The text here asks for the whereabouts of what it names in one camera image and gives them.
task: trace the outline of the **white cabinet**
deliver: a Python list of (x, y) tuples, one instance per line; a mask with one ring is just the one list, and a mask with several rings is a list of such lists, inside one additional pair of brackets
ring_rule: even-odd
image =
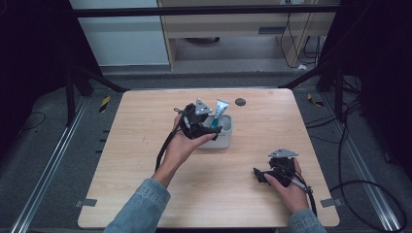
[[(157, 7), (156, 0), (70, 0), (73, 9)], [(85, 17), (79, 22), (99, 66), (168, 65), (159, 17)]]

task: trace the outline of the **denim sleeve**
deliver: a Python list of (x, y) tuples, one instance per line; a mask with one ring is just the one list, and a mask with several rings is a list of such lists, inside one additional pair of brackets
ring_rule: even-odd
[(310, 209), (301, 210), (291, 215), (288, 228), (292, 233), (326, 233), (325, 228)]
[(145, 179), (104, 232), (155, 232), (169, 200), (161, 183)]

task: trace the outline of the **table top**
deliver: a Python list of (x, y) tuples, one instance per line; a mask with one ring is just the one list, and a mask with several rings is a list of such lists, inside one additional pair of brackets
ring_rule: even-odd
[[(107, 143), (94, 174), (79, 225), (105, 227), (155, 169), (156, 157), (172, 130), (174, 108), (200, 98), (215, 111), (217, 99), (230, 104), (233, 132), (227, 149), (198, 149), (182, 165), (168, 187), (172, 198), (158, 227), (282, 227), (289, 213), (276, 191), (258, 183), (257, 167), (269, 170), (270, 152), (284, 148), (299, 153), (302, 176), (312, 186), (319, 220), (335, 226), (330, 198), (300, 111), (289, 89), (172, 89), (127, 91), (122, 96)], [(243, 98), (245, 106), (235, 100)]]

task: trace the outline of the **white container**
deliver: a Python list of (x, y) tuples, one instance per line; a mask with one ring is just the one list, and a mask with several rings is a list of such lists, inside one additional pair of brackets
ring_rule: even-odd
[[(203, 125), (205, 127), (209, 127), (214, 117), (215, 116), (208, 116), (203, 122)], [(233, 131), (233, 121), (231, 116), (223, 115), (221, 120), (219, 120), (218, 126), (223, 127), (218, 139), (216, 139), (216, 141), (211, 140), (203, 144), (199, 147), (200, 149), (225, 149), (230, 146), (231, 134)]]

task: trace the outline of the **hand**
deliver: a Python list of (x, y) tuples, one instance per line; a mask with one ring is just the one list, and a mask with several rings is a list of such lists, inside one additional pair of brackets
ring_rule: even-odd
[[(301, 174), (299, 163), (296, 158), (294, 159), (294, 168)], [(294, 183), (291, 183), (288, 187), (283, 187), (278, 180), (276, 180), (276, 178), (267, 174), (265, 174), (265, 177), (267, 181), (276, 189), (279, 195), (281, 195), (283, 203), (292, 214), (309, 208), (306, 192), (301, 187)]]
[[(175, 117), (172, 130), (179, 124), (180, 118), (180, 114)], [(215, 136), (215, 134), (206, 134), (191, 140), (179, 130), (167, 146), (163, 161), (157, 171), (154, 172), (152, 178), (167, 187), (172, 181), (176, 171), (186, 160), (188, 160), (191, 153)]]

